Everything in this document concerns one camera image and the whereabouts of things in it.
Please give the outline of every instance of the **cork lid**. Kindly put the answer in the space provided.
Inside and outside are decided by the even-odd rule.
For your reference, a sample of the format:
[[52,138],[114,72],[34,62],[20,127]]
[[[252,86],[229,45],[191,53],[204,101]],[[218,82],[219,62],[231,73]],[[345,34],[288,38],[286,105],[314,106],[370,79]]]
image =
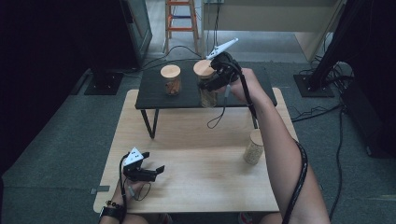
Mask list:
[[260,133],[260,129],[255,129],[250,133],[250,140],[256,144],[257,146],[263,146],[262,143],[262,134]]
[[203,77],[203,78],[210,78],[212,77],[213,73],[215,70],[210,67],[210,60],[201,60],[198,63],[196,63],[193,67],[194,73],[198,77]]
[[161,75],[166,78],[174,78],[180,74],[180,68],[174,64],[168,64],[161,69]]

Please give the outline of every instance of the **wrist strap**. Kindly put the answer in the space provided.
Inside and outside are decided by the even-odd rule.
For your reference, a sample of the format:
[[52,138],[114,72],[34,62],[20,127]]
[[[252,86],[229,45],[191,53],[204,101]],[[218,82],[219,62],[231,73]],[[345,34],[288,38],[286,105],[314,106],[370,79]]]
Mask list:
[[102,212],[100,213],[100,217],[114,217],[118,221],[121,221],[123,217],[123,211],[122,209],[117,209],[117,208],[109,208],[109,207],[103,207]]

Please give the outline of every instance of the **wooden jar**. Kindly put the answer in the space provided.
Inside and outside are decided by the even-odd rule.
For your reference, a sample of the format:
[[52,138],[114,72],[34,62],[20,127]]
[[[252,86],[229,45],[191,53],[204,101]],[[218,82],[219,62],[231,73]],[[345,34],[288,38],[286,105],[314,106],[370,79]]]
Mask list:
[[[195,75],[198,77],[197,81],[208,81],[215,74],[215,70],[210,67],[209,60],[201,60],[193,67]],[[214,107],[218,102],[218,94],[214,91],[201,90],[199,88],[201,106]]]
[[244,159],[249,164],[257,164],[263,152],[262,134],[260,133],[260,129],[254,129],[250,133],[250,142],[245,150]]
[[180,68],[174,64],[168,64],[161,69],[165,93],[168,95],[178,95],[181,91]]

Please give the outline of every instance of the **knee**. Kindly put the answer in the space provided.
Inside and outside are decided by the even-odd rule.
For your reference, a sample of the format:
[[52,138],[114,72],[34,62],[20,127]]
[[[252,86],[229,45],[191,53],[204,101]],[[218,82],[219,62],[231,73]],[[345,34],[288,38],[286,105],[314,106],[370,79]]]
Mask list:
[[134,223],[134,224],[149,224],[143,217],[127,214],[123,221],[125,224]]
[[266,215],[260,221],[260,224],[282,223],[282,216],[280,213],[271,213]]

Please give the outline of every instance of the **hand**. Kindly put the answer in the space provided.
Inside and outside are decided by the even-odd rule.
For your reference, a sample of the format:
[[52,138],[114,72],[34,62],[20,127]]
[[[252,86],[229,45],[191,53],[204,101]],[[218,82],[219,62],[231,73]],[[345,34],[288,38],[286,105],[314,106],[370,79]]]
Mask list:
[[[249,90],[249,95],[250,97],[254,98],[255,95],[258,95],[260,93],[263,93],[262,86],[260,85],[259,80],[256,78],[254,75],[254,72],[250,68],[242,68],[242,74],[245,77],[245,80],[247,82],[247,88]],[[225,92],[226,87],[222,87],[216,92]],[[238,78],[235,82],[231,83],[231,92],[233,95],[240,100],[241,102],[244,102],[245,104],[247,103],[247,99],[245,97],[244,93],[244,88],[242,86],[241,78]]]
[[[122,175],[122,183],[123,181],[126,179],[125,175]],[[144,182],[144,181],[136,181],[133,182],[129,179],[127,179],[125,181],[125,195],[126,195],[126,206],[128,206],[128,204],[130,203],[130,201],[132,200],[133,196],[131,195],[131,193],[128,190],[128,186],[130,186],[133,191],[135,193],[139,192],[139,190],[142,189],[142,187],[147,184],[148,182]],[[117,180],[117,186],[116,186],[116,190],[114,191],[114,195],[113,198],[111,199],[111,202],[119,204],[119,205],[124,205],[123,204],[123,199],[122,199],[122,194],[121,194],[121,189],[120,189],[120,180]]]

